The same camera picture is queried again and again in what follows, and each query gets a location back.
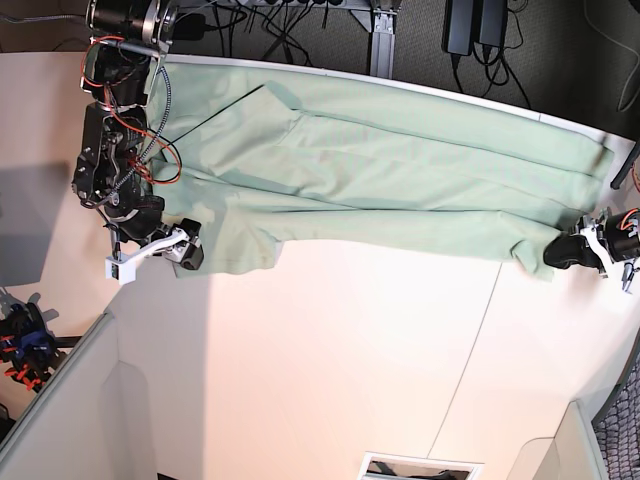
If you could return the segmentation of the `light green polo T-shirt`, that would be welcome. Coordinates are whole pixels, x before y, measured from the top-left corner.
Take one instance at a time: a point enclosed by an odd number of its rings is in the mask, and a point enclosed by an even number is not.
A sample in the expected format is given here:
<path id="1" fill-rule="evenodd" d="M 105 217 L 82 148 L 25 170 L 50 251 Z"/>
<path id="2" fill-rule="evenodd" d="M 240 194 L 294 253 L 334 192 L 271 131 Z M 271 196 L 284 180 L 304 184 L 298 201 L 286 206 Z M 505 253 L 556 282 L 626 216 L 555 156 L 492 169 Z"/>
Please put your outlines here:
<path id="1" fill-rule="evenodd" d="M 164 135 L 183 166 L 157 193 L 201 226 L 200 273 L 274 267 L 281 244 L 341 240 L 514 261 L 600 198 L 613 155 L 533 119 L 368 82 L 170 63 Z"/>

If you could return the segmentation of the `grey left table divider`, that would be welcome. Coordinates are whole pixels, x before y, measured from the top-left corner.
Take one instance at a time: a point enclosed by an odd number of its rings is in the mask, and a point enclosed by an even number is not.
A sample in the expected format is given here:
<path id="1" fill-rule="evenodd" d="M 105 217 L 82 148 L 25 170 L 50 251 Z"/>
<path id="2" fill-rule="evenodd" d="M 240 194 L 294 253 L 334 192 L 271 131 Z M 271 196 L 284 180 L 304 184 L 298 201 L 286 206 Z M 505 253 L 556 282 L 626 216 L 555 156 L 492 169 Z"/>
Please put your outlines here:
<path id="1" fill-rule="evenodd" d="M 100 392 L 118 362 L 117 327 L 103 314 L 1 445 L 3 479 L 111 479 Z"/>

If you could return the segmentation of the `grey table divider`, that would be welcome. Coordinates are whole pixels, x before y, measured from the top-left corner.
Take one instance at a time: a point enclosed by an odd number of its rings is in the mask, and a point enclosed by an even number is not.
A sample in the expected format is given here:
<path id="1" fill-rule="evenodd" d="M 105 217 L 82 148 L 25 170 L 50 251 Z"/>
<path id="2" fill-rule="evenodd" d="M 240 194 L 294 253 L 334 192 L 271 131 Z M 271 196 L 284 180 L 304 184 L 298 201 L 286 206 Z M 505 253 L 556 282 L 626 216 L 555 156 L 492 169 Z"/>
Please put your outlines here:
<path id="1" fill-rule="evenodd" d="M 507 476 L 508 480 L 608 478 L 594 428 L 580 400 L 569 404 L 553 437 L 524 444 Z"/>
<path id="2" fill-rule="evenodd" d="M 118 362 L 117 327 L 103 314 L 1 445 L 3 479 L 111 479 L 100 392 Z"/>

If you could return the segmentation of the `grey right table divider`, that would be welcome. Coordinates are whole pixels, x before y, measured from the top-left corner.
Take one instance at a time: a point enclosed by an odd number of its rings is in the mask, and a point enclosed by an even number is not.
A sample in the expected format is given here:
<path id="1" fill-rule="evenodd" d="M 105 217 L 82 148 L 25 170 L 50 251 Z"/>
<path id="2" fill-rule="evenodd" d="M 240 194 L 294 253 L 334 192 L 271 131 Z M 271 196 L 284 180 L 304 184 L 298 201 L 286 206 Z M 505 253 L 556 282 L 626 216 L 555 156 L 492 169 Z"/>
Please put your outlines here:
<path id="1" fill-rule="evenodd" d="M 608 478 L 594 428 L 580 400 L 569 404 L 553 437 L 524 444 L 507 476 L 508 480 Z"/>

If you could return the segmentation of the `black power adapter left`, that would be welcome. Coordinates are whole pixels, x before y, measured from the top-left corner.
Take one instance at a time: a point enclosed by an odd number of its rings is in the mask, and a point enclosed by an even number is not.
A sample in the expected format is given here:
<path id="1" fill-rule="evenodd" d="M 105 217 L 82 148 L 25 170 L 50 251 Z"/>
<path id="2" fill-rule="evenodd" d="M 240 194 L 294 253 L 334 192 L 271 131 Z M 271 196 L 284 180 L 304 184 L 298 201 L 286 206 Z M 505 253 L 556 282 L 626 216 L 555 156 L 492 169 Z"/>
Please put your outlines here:
<path id="1" fill-rule="evenodd" d="M 199 41 L 203 39 L 207 29 L 208 25 L 204 15 L 183 15 L 174 24 L 172 39 L 175 41 Z"/>

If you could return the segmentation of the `black power brick pair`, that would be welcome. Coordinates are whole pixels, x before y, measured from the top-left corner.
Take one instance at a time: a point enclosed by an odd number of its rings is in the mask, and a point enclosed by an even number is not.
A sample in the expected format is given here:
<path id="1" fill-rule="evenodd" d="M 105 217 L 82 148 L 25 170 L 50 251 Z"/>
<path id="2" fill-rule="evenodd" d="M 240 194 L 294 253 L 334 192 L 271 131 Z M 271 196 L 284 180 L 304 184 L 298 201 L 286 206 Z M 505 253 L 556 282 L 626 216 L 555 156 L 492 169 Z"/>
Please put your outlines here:
<path id="1" fill-rule="evenodd" d="M 442 50 L 448 54 L 469 56 L 475 43 L 502 48 L 507 20 L 506 0 L 447 0 Z"/>

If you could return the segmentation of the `aluminium frame post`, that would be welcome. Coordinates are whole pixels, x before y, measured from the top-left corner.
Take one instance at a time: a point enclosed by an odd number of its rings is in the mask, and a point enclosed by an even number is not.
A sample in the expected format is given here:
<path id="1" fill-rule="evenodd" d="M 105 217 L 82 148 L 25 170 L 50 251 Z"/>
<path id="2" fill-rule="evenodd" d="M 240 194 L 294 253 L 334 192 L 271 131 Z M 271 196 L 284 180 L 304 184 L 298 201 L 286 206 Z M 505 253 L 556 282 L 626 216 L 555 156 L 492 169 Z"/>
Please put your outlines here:
<path id="1" fill-rule="evenodd" d="M 369 33 L 369 75 L 382 79 L 393 78 L 396 40 L 396 20 L 401 9 L 400 0 L 369 1 L 368 8 L 351 9 L 354 19 Z"/>

